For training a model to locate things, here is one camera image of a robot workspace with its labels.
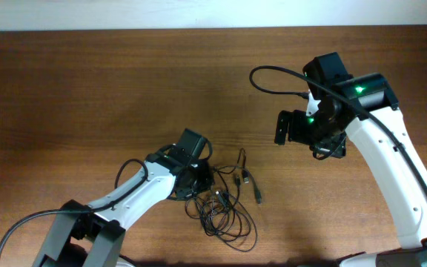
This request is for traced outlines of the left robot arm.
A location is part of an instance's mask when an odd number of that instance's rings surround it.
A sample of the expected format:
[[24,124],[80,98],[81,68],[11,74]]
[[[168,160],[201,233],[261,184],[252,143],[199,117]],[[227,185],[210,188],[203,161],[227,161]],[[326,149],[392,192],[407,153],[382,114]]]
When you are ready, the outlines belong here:
[[213,183],[207,138],[185,129],[179,141],[148,154],[128,181],[83,205],[66,202],[40,248],[35,266],[132,266],[121,255],[126,231],[163,200],[188,200]]

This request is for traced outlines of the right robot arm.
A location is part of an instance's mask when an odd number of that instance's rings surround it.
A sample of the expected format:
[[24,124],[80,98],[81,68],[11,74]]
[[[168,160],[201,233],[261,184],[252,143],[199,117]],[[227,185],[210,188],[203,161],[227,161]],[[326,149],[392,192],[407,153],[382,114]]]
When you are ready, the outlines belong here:
[[370,168],[391,213],[400,247],[360,252],[330,266],[427,266],[427,170],[407,133],[399,102],[379,73],[353,77],[337,53],[302,69],[306,111],[282,111],[275,143],[307,145],[314,158],[342,158],[350,139]]

